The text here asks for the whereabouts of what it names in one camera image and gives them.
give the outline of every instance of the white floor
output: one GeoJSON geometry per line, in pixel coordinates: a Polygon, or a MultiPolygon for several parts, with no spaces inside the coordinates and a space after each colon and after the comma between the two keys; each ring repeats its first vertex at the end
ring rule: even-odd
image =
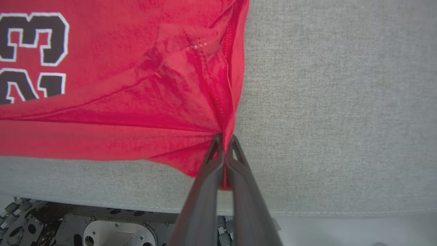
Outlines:
{"type": "MultiPolygon", "coordinates": [[[[13,197],[0,195],[0,210],[13,201],[13,197]]],[[[275,218],[284,246],[437,245],[437,214],[381,219],[275,218]]]]}

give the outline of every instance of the metal plate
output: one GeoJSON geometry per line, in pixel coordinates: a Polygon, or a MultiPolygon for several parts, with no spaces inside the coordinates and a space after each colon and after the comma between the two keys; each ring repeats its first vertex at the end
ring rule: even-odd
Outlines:
{"type": "Polygon", "coordinates": [[[157,246],[152,230],[135,223],[98,220],[91,222],[83,233],[83,246],[147,246],[147,243],[157,246]]]}

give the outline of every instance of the red shirt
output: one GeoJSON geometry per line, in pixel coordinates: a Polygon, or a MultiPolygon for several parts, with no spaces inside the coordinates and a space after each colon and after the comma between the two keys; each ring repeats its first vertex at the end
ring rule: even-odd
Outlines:
{"type": "Polygon", "coordinates": [[[232,136],[247,0],[0,1],[0,155],[195,176],[232,136]]]}

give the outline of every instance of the gray fabric surface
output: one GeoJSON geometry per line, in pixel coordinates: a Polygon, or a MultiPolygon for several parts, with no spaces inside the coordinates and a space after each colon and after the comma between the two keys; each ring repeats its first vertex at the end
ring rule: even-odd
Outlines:
{"type": "MultiPolygon", "coordinates": [[[[273,214],[437,211],[436,27],[431,0],[251,1],[235,133],[273,214]]],[[[2,193],[104,207],[178,212],[193,181],[146,161],[0,163],[2,193]]]]}

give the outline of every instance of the printed number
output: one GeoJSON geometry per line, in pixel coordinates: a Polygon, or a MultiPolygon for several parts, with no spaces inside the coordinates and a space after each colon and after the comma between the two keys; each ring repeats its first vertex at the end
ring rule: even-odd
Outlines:
{"type": "Polygon", "coordinates": [[[48,33],[47,45],[40,46],[41,65],[58,66],[68,54],[69,25],[60,13],[0,14],[0,61],[15,62],[17,45],[37,48],[40,33],[48,33]],[[18,44],[10,38],[20,33],[18,44]]]}
{"type": "MultiPolygon", "coordinates": [[[[17,47],[37,48],[40,33],[48,33],[47,45],[40,45],[42,66],[56,67],[68,54],[69,24],[60,13],[0,14],[0,61],[16,62],[17,47]],[[20,39],[13,43],[11,33],[18,32],[20,39]]],[[[65,93],[66,75],[40,73],[37,89],[44,97],[65,93]]],[[[22,101],[38,98],[29,75],[24,69],[3,68],[0,70],[0,104],[14,103],[10,96],[15,86],[22,101]]]]}

